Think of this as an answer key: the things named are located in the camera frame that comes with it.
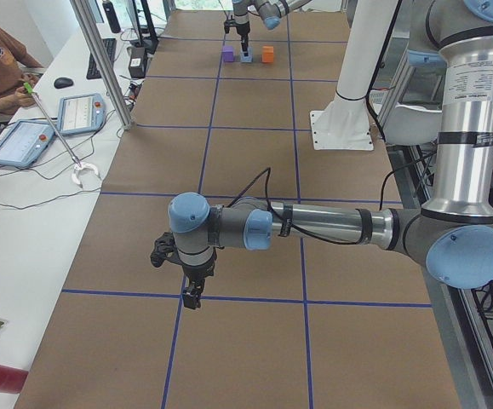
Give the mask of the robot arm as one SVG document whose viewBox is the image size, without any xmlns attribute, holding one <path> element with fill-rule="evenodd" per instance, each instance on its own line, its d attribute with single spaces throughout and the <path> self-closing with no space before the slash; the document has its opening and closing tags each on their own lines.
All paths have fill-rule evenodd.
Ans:
<svg viewBox="0 0 493 409">
<path fill-rule="evenodd" d="M 273 46 L 275 64 L 221 63 L 209 57 L 202 80 L 215 96 L 206 125 L 200 191 L 211 206 L 246 218 L 296 208 L 288 238 L 256 229 L 262 250 L 247 251 L 243 224 L 222 228 L 210 248 L 206 308 L 425 309 L 416 265 L 380 241 L 374 215 L 369 245 L 360 245 L 361 216 L 399 205 L 386 148 L 366 130 L 368 149 L 323 150 L 308 128 L 312 115 L 340 89 L 358 83 L 343 13 L 297 12 L 274 32 L 255 23 L 255 46 Z"/>
<path fill-rule="evenodd" d="M 253 6 L 268 30 L 277 27 L 282 18 L 296 9 L 310 3 L 310 0 L 278 0 L 272 3 L 267 0 L 232 0 L 232 17 L 224 22 L 225 33 L 234 26 L 241 37 L 241 50 L 249 55 L 249 7 Z"/>
</svg>

